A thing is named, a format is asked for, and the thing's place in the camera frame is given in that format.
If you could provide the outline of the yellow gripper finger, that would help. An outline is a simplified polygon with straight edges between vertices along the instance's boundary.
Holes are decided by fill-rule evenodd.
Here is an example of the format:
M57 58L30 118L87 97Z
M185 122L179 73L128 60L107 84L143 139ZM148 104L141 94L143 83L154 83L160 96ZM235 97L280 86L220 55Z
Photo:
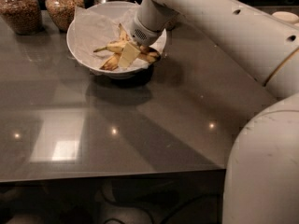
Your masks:
M138 46L134 43L128 42L121 53L118 66L120 68L128 68L140 53L141 51Z

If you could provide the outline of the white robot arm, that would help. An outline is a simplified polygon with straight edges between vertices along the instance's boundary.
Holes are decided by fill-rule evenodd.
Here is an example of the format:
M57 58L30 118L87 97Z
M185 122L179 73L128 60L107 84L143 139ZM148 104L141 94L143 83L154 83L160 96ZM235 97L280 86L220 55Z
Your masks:
M222 224L299 224L299 32L237 0L142 0L131 36L153 44L181 14L278 98L240 132L224 182Z

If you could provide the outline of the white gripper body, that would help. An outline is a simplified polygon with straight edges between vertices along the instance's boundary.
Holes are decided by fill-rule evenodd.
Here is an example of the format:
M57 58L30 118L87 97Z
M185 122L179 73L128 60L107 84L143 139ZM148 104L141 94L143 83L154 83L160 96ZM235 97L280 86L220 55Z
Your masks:
M178 9L175 0L142 0L130 28L131 37L145 47L154 44Z

